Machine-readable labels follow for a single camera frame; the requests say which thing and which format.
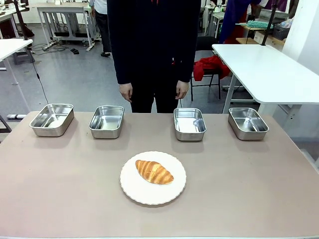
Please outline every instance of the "chair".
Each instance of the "chair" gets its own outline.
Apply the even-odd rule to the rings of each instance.
[[[199,36],[197,38],[197,46],[196,51],[211,51],[212,44],[216,44],[218,41],[212,37],[212,36]],[[218,86],[218,98],[220,99],[220,79],[218,77],[218,83],[212,84],[214,75],[218,75],[220,73],[219,69],[213,69],[213,70],[205,70],[204,69],[204,77],[211,76],[209,85],[193,85],[193,76],[190,78],[190,95],[191,95],[191,101],[193,101],[193,87],[199,87],[199,86]]]

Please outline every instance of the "red cloth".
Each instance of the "red cloth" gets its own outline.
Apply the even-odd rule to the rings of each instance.
[[[201,81],[204,76],[204,70],[218,70],[219,78],[223,79],[228,76],[230,70],[222,63],[222,61],[217,56],[211,56],[207,58],[202,58],[195,62],[194,67],[194,79],[195,81]]]

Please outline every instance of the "blue object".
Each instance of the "blue object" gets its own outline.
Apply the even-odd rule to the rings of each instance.
[[[236,23],[247,11],[249,4],[259,4],[261,0],[229,0],[226,7],[223,25],[219,37],[219,43],[224,41],[231,35],[235,29]]]

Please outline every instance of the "white table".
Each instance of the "white table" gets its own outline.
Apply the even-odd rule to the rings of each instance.
[[[30,112],[29,106],[25,100],[25,97],[22,93],[20,85],[16,80],[16,77],[12,71],[10,63],[7,59],[8,56],[12,55],[13,53],[21,50],[22,48],[26,47],[27,45],[31,44],[33,40],[24,40],[24,39],[0,39],[0,61],[3,60],[4,65],[8,72],[12,74],[12,84],[16,86],[19,90],[19,93],[23,100],[23,106],[27,112]]]
[[[55,5],[54,3],[49,2],[40,2],[31,4],[29,7],[37,8],[43,33],[47,42],[47,48],[54,45],[55,41],[59,40],[75,40],[75,41],[88,41],[89,47],[87,51],[90,51],[95,43],[93,40],[97,39],[99,32],[96,27],[96,22],[94,17],[91,14],[91,8],[87,2],[63,2],[60,5]],[[60,13],[61,17],[64,15],[66,20],[68,36],[57,36],[56,32],[63,32],[59,22],[57,14]],[[82,14],[84,18],[85,28],[86,28],[86,37],[78,36],[77,32],[79,31],[79,23],[76,14]],[[46,31],[44,29],[44,24],[47,27],[47,32],[49,38],[47,37]]]
[[[25,8],[19,7],[19,10],[22,11],[22,10],[25,10]],[[0,12],[4,12],[4,15],[0,16],[0,22],[4,22],[4,21],[10,19],[11,25],[12,25],[13,30],[14,30],[14,35],[16,38],[19,38],[18,30],[16,28],[14,17],[13,17],[13,14],[16,13],[16,10],[6,8],[5,10],[2,10]],[[3,39],[1,29],[0,29],[0,39]],[[0,68],[0,71],[5,71],[5,70],[6,70],[6,68],[2,68],[2,67]]]
[[[261,114],[279,105],[288,126],[303,104],[319,104],[319,76],[284,53],[261,45],[214,44],[213,49],[233,72],[223,113],[227,113],[237,79],[261,103]]]

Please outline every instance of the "metal container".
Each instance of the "metal container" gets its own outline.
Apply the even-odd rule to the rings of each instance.
[[[89,124],[95,138],[118,138],[121,133],[124,108],[121,106],[97,107]]]
[[[269,128],[252,108],[230,108],[228,121],[241,140],[262,140]]]
[[[49,104],[32,120],[30,127],[38,136],[62,136],[74,118],[73,105]]]
[[[174,110],[176,138],[180,141],[202,141],[206,132],[203,115],[199,109]]]

